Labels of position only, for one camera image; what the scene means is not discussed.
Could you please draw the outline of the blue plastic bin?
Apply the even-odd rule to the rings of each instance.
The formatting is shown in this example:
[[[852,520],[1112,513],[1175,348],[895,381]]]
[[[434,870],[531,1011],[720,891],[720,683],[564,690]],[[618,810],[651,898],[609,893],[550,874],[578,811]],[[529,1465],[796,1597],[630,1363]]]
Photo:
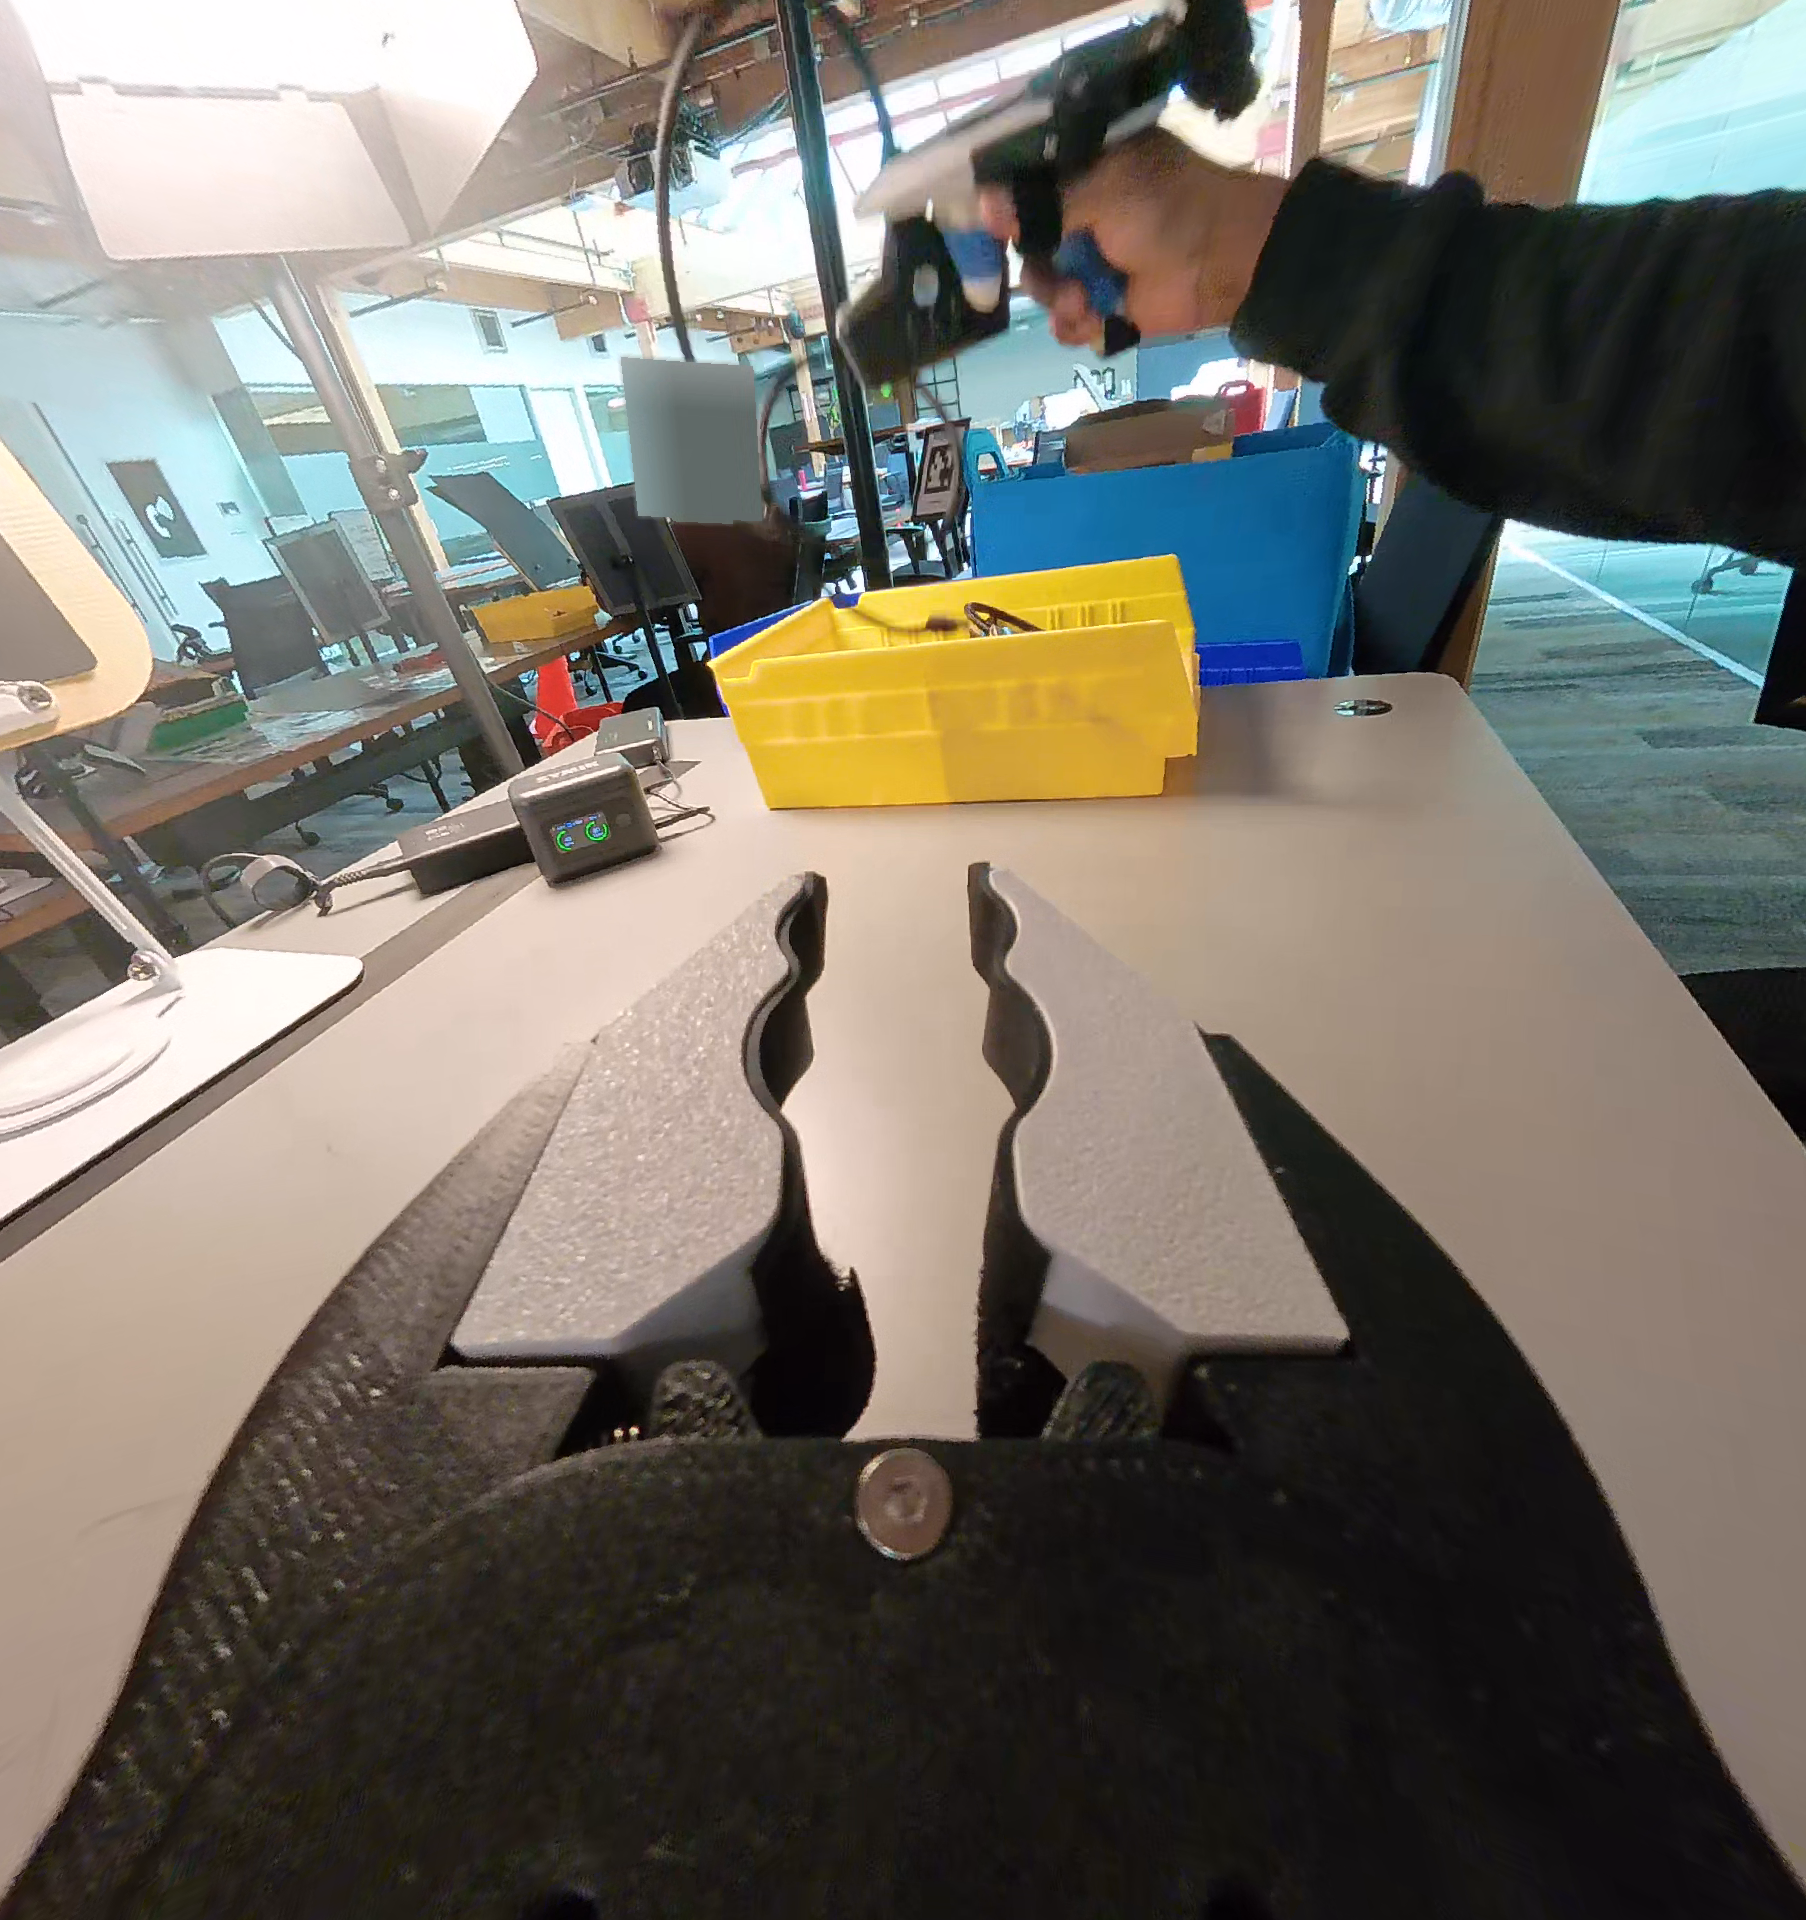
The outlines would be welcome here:
[[[748,638],[762,634],[781,617],[795,615],[802,610],[807,607],[786,607],[762,617],[748,617],[732,628],[710,631],[705,638],[708,657],[717,659]],[[1284,638],[1265,638],[1263,641],[1202,641],[1199,638],[1195,657],[1201,687],[1303,681],[1308,678],[1300,643]]]

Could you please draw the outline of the yellow plastic bin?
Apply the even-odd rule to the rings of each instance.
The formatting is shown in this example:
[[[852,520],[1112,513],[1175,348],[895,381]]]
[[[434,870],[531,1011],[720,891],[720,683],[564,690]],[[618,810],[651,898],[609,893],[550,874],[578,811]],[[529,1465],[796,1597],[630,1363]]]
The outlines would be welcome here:
[[[774,810],[1156,799],[1199,749],[1173,556],[817,598],[713,674]]]

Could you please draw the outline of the wooden post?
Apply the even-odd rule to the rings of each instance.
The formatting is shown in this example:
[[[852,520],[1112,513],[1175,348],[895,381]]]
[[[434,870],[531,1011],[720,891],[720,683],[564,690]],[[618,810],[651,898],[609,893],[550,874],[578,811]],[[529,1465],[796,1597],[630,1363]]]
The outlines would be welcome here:
[[[1433,175],[1497,201],[1577,197],[1617,1],[1459,1],[1444,40]]]

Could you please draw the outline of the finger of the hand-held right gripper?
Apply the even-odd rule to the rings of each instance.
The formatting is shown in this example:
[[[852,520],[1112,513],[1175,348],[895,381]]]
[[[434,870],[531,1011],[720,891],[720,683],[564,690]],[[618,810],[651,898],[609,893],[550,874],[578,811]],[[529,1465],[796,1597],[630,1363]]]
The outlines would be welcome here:
[[[1020,83],[878,168],[855,199],[859,220],[980,220],[987,190],[1055,199],[1055,90]]]

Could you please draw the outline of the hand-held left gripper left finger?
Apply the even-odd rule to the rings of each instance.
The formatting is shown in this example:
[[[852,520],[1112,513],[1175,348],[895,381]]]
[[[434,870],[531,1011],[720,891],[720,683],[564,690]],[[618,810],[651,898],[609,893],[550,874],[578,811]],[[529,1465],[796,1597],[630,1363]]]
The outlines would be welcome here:
[[[580,1051],[449,1333],[458,1363],[580,1363],[632,1411],[698,1363],[767,1434],[857,1427],[866,1302],[819,1248],[786,1113],[812,1063],[826,910],[821,874],[772,882]]]

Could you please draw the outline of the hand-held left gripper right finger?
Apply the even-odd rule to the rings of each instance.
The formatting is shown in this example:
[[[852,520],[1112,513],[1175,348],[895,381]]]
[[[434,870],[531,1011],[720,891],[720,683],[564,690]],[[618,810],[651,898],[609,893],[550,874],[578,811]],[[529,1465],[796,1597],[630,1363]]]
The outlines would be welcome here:
[[[1345,1356],[1346,1320],[1206,1035],[1034,884],[966,874],[984,1058],[1012,1094],[977,1332],[982,1438],[1034,1436],[1088,1368],[1168,1415],[1211,1359]]]

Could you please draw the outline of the dark blue chair back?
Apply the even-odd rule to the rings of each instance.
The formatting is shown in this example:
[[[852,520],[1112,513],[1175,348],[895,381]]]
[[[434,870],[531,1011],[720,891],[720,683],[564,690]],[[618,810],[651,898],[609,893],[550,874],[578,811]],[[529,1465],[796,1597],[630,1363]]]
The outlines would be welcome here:
[[[1352,589],[1352,671],[1438,671],[1504,520],[1405,470]]]

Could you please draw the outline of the black office chair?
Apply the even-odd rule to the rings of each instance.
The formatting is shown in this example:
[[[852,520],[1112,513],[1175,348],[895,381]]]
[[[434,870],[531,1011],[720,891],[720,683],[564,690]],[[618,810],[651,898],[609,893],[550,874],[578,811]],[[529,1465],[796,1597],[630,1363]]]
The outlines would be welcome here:
[[[1806,1137],[1806,966],[1693,971],[1683,981],[1765,1096]]]

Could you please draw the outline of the cardboard box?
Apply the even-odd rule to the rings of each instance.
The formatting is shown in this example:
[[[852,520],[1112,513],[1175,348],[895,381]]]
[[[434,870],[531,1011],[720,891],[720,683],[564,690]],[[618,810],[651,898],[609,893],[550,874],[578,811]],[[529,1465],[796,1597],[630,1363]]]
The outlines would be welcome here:
[[[1234,440],[1234,411],[1223,395],[1138,400],[1072,423],[1065,430],[1065,471],[1123,471],[1227,459]]]

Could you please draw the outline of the grey light stand pole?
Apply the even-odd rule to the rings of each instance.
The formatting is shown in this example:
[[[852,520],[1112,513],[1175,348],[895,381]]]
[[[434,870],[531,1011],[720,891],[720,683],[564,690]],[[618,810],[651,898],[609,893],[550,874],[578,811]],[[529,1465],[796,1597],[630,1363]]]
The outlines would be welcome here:
[[[267,269],[276,321],[311,376],[316,397],[342,442],[358,491],[401,572],[415,629],[453,671],[465,714],[476,718],[495,761],[493,782],[508,782],[526,770],[526,759],[498,707],[496,688],[476,645],[465,638],[453,603],[437,581],[436,546],[430,544],[434,536],[427,532],[415,485],[417,468],[397,444],[373,381],[354,359],[330,288],[292,256],[271,256]]]

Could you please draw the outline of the yellow box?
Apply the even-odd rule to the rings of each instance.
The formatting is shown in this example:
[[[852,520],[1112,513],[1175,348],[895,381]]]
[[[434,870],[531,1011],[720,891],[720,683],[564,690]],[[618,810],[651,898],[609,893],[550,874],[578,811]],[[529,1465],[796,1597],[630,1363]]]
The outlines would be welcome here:
[[[498,596],[476,607],[484,643],[531,648],[557,638],[590,634],[600,628],[600,600],[588,586],[566,586]]]

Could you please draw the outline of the led studio light panel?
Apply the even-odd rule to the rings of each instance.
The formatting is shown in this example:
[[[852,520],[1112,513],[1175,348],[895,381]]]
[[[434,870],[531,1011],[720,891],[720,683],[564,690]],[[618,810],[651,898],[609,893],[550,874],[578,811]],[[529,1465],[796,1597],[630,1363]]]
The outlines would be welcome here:
[[[0,211],[125,265],[404,249],[534,79],[508,1],[0,1]]]

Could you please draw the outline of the white stand clear legs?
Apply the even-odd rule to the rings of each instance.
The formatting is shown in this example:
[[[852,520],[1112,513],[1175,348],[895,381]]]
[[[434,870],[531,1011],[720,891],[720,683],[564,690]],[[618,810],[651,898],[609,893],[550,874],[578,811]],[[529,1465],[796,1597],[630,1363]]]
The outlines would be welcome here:
[[[0,739],[57,719],[44,683],[0,681]],[[0,813],[64,882],[132,947],[125,983],[0,1056],[0,1151],[96,1151],[347,997],[363,962],[297,950],[201,950],[184,955],[89,869],[44,815],[0,778]]]

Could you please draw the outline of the black music stand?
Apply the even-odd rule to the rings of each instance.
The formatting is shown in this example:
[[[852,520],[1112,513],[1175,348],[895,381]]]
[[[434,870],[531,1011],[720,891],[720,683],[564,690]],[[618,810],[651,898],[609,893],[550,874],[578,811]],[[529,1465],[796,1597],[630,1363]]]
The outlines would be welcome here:
[[[677,624],[698,607],[699,588],[670,523],[637,510],[632,484],[557,492],[550,515],[600,610],[628,617],[642,638],[663,716],[703,718],[710,700],[694,678],[699,660]]]

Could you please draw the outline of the black white logo sign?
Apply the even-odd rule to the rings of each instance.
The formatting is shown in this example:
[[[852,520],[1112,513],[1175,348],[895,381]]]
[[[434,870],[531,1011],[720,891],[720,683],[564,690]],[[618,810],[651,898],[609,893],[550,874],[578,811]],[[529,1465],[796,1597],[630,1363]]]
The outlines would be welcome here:
[[[106,463],[118,491],[135,517],[139,536],[160,560],[205,558],[205,541],[194,527],[165,468],[155,459],[115,459]]]

